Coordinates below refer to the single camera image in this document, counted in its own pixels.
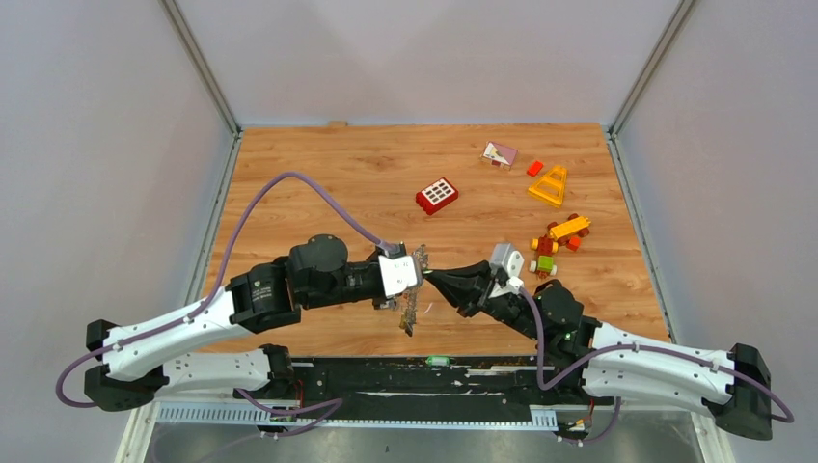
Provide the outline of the large grey toothed keyring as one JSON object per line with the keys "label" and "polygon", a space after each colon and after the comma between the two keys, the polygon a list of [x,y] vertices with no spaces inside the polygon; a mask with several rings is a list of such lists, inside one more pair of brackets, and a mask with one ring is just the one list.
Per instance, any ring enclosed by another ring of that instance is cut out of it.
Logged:
{"label": "large grey toothed keyring", "polygon": [[417,323],[418,295],[421,289],[421,285],[423,284],[424,272],[428,269],[428,253],[426,250],[426,245],[421,244],[412,253],[412,256],[415,258],[417,264],[419,265],[421,276],[419,278],[419,283],[416,286],[404,292],[399,304],[399,307],[401,308],[399,328],[408,337],[412,337],[414,335],[414,328],[415,324]]}

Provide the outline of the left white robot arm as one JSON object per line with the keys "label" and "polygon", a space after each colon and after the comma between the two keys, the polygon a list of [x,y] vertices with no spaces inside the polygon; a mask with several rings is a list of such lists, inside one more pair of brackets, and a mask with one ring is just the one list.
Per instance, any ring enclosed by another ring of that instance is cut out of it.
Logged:
{"label": "left white robot arm", "polygon": [[417,281],[404,247],[351,261],[342,240],[315,235],[171,313],[127,326],[90,323],[86,345],[98,364],[85,371],[83,392],[108,412],[176,391],[231,388],[236,398],[283,398],[298,386],[287,347],[265,344],[239,354],[200,348],[297,324],[308,309],[360,301],[381,309]]}

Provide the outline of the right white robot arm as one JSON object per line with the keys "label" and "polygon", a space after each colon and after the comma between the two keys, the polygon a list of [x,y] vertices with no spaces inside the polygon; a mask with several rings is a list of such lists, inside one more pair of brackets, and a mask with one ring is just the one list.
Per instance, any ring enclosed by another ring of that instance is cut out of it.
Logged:
{"label": "right white robot arm", "polygon": [[750,345],[707,350],[635,335],[586,316],[561,281],[551,279],[527,292],[487,261],[427,270],[423,277],[461,316],[485,313],[535,340],[537,386],[563,402],[664,402],[709,416],[718,428],[739,437],[773,437],[771,375]]}

